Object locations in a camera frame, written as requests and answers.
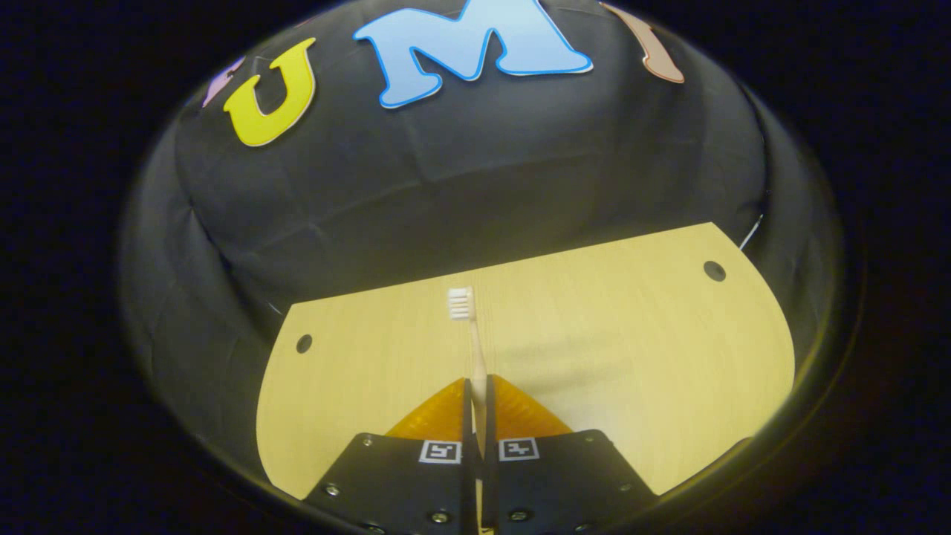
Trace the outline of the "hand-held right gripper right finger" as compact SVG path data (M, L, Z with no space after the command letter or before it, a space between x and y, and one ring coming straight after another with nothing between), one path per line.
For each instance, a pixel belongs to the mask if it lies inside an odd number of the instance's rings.
M496 374L487 380L486 457L479 521L496 534L594 534L658 495L601 430L503 436L529 397Z

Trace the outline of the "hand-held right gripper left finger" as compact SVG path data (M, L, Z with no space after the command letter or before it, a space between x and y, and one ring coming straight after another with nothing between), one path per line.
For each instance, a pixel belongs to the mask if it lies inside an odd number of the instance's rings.
M360 432L305 499L360 534L476 534L478 445L472 387L456 380L432 396L425 416L449 436Z

